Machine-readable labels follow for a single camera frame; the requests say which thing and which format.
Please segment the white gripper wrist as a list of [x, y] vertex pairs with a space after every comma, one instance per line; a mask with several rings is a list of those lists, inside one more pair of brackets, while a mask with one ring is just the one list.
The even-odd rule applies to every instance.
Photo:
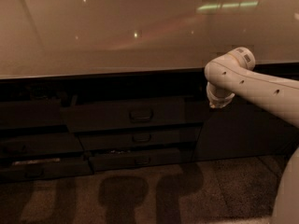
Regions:
[[219, 88], [210, 82], [206, 85], [206, 95], [211, 108], [224, 108], [230, 104], [235, 97], [232, 92]]

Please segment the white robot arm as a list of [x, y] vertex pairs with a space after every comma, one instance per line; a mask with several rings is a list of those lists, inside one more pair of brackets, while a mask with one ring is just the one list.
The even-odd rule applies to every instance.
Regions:
[[[206, 95], [212, 108], [223, 108], [239, 95], [299, 128], [299, 82], [254, 71], [255, 58], [244, 47], [205, 66]], [[281, 177], [270, 224], [299, 224], [299, 148]]]

